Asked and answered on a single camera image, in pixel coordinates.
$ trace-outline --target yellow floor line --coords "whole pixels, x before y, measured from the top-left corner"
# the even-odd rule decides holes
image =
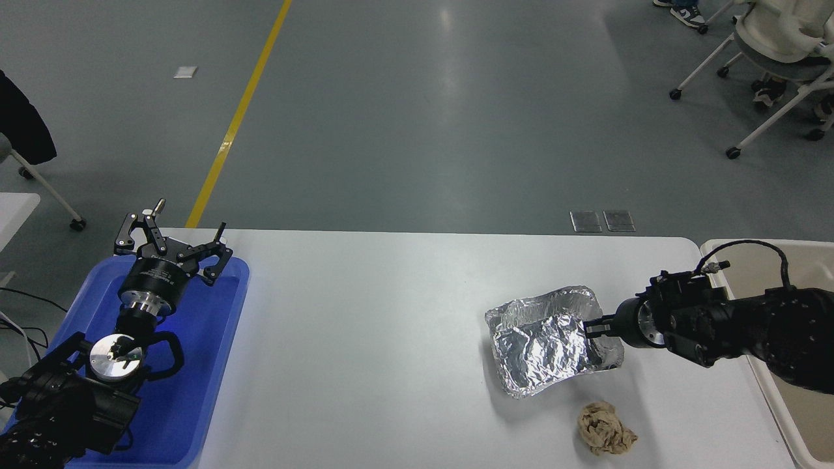
[[[206,204],[209,202],[211,193],[214,190],[214,185],[217,183],[217,179],[220,176],[220,171],[226,163],[226,157],[229,156],[229,150],[232,148],[232,143],[234,143],[234,137],[238,134],[240,123],[244,120],[246,109],[249,108],[249,102],[252,101],[252,95],[258,87],[258,81],[260,80],[261,73],[264,71],[266,61],[269,60],[269,54],[272,52],[272,47],[275,45],[275,39],[281,31],[281,25],[284,24],[284,18],[287,17],[287,11],[289,10],[289,5],[292,2],[293,0],[284,0],[284,5],[281,7],[281,11],[275,19],[275,24],[272,25],[272,31],[269,32],[269,37],[266,39],[266,44],[264,44],[264,50],[261,51],[260,57],[258,57],[258,63],[255,64],[255,70],[252,71],[252,76],[249,77],[249,83],[246,85],[244,96],[240,99],[238,110],[234,112],[232,123],[229,124],[229,129],[226,130],[226,136],[220,144],[217,156],[214,157],[214,163],[212,163],[211,169],[208,170],[208,176],[206,176],[206,180],[203,182],[203,188],[197,196],[197,201],[194,202],[194,207],[191,209],[191,215],[188,216],[188,221],[185,222],[186,228],[197,228],[197,224],[199,224],[200,218],[203,216],[203,211],[206,208]]]

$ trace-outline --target gray floor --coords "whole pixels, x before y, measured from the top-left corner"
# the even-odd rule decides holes
[[[127,211],[166,197],[160,223],[184,224],[280,7],[3,5],[0,68],[52,130],[43,174],[89,222],[70,231],[0,164],[0,190],[43,197],[0,253],[12,287],[68,305]],[[699,36],[648,0],[295,0],[200,225],[568,235],[572,209],[628,209],[637,235],[832,240],[811,103],[730,161],[766,118],[758,72],[666,96],[731,30]],[[6,293],[0,309],[50,333],[62,318]],[[0,370],[21,372],[0,341]]]

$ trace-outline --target sneaker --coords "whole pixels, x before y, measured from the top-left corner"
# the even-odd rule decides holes
[[[672,5],[669,13],[690,28],[700,28],[706,24],[706,20],[701,16],[701,11],[698,10],[697,5],[692,5],[691,7]]]
[[[834,106],[834,94],[827,95],[814,107],[814,115],[819,119],[820,124],[824,124],[834,113],[832,106]]]
[[[761,86],[759,91],[756,91],[753,103],[761,103],[766,108],[771,108],[785,96],[785,88],[787,88],[787,82],[777,82],[771,78]]]

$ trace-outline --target blue plastic bin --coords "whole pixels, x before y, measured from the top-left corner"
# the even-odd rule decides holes
[[[112,257],[93,268],[52,346],[78,330],[92,342],[113,333],[121,305],[117,291],[134,260],[132,256]],[[158,328],[179,336],[185,366],[168,379],[142,386],[138,393],[142,403],[130,425],[133,447],[107,456],[87,451],[68,467],[185,469],[194,461],[209,432],[248,284],[249,267],[239,258],[229,261],[213,287],[197,279],[188,284],[177,312]],[[171,366],[168,347],[150,347],[147,363],[155,370]]]

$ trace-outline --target aluminum foil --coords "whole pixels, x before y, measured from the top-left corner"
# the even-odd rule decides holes
[[[582,321],[600,316],[596,296],[586,286],[512,300],[487,311],[492,354],[507,394],[533,396],[572,376],[622,365],[620,339],[585,338]]]

